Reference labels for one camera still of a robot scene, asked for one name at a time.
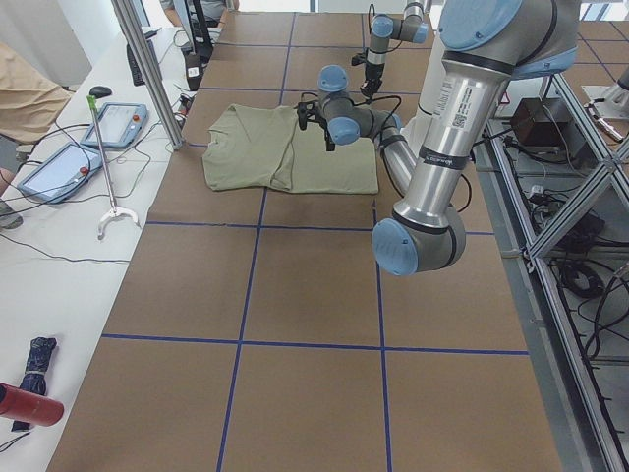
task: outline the beige cloth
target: beige cloth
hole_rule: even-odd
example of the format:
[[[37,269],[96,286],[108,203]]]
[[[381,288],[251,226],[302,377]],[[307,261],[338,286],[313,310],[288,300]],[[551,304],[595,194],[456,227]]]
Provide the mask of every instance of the beige cloth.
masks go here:
[[[21,144],[34,143],[70,97],[0,42],[0,135]]]
[[[212,190],[269,187],[290,193],[376,194],[375,150],[368,139],[325,151],[323,130],[297,126],[288,106],[232,104],[210,129],[203,155]]]

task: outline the red cylinder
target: red cylinder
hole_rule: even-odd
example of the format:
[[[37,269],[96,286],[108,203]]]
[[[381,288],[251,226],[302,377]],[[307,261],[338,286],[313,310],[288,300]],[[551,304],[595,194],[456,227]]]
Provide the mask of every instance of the red cylinder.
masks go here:
[[[63,403],[0,383],[0,416],[39,426],[51,426],[63,416]]]

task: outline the folded umbrella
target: folded umbrella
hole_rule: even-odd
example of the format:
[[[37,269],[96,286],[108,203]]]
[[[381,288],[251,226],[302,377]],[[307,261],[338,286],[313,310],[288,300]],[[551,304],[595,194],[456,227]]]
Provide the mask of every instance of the folded umbrella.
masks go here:
[[[22,383],[20,383],[21,390],[37,393],[38,395],[46,394],[46,380],[44,374],[48,370],[52,350],[56,345],[57,340],[54,337],[38,337],[30,342],[27,368],[25,369]],[[29,429],[29,423],[14,421],[11,431],[28,431]]]

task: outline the white table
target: white table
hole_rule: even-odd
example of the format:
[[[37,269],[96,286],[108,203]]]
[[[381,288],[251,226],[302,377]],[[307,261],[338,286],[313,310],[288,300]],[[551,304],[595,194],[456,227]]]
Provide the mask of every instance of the white table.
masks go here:
[[[179,88],[186,89],[184,60],[173,44],[177,29],[161,29],[153,38],[157,58],[161,60],[163,83],[171,103],[175,103]],[[183,34],[177,35],[183,42]],[[58,119],[60,126],[90,122],[86,96],[96,85],[108,86],[113,94],[98,100],[144,103],[148,108],[148,122],[144,136],[159,117],[150,100],[146,86],[134,87],[125,52],[126,41],[119,35],[100,62],[94,67],[76,95]],[[79,140],[85,129],[70,132]],[[69,139],[62,133],[44,140],[31,159],[44,160]],[[144,225],[150,207],[166,170],[172,148],[161,126],[156,126],[139,149],[151,156],[136,189],[119,205],[138,213]],[[115,157],[120,152],[109,152]],[[130,151],[126,159],[110,164],[113,186],[117,195],[126,195],[147,159]],[[14,183],[24,179],[34,167],[25,166]],[[104,176],[96,173],[71,200],[82,200],[106,194]],[[15,189],[5,192],[7,201],[19,197]],[[17,210],[33,207],[24,200],[10,201]],[[141,230],[129,218],[110,222],[105,238],[96,239],[100,217],[109,210],[106,196],[84,203],[65,203],[59,206],[39,206],[23,213],[21,227],[2,234],[29,243],[47,253],[72,259],[93,258],[128,260],[140,239]],[[36,251],[0,238],[0,382],[19,385],[31,339],[55,337],[51,367],[46,375],[48,396],[66,407],[63,419],[48,428],[35,427],[30,436],[20,440],[0,454],[0,471],[44,471],[61,438],[69,413],[86,374],[90,358],[109,315],[112,304],[127,270],[127,264],[68,263],[51,260]],[[12,421],[0,418],[0,443],[16,436],[11,433]]]

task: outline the red can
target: red can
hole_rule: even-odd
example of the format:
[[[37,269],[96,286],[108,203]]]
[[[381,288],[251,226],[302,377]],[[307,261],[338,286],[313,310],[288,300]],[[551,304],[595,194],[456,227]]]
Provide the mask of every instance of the red can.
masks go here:
[[[0,383],[0,416],[39,426],[51,426],[63,416],[63,403]]]

